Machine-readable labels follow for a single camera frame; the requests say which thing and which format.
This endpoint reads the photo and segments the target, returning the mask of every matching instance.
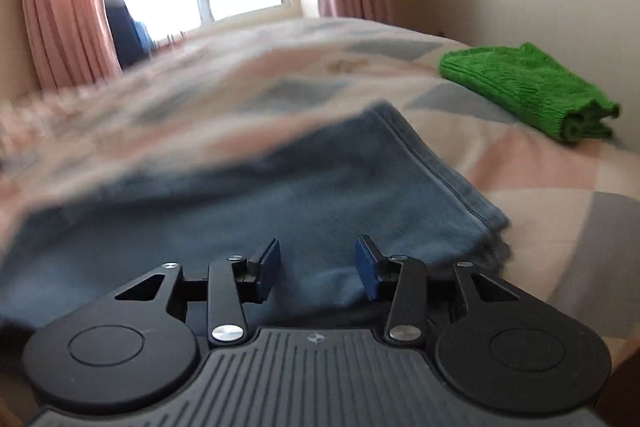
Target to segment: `logo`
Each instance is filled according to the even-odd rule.
[[[314,344],[316,344],[316,346],[318,344],[320,344],[321,342],[324,342],[324,335],[321,335],[320,333],[318,333],[317,331],[314,332],[314,334],[309,335],[306,338],[309,342],[313,342]]]

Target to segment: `gray-blue garment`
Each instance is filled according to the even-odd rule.
[[[272,237],[282,272],[265,304],[245,306],[249,323],[332,317],[366,301],[358,235],[432,267],[497,269],[507,224],[382,103],[249,162],[139,174],[34,214],[0,272],[0,317],[41,327],[167,261],[201,278],[212,259],[251,255]]]

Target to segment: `folded green cloth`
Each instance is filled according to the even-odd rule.
[[[620,115],[620,104],[530,42],[450,52],[440,75],[561,142],[610,137],[613,131],[600,120]]]

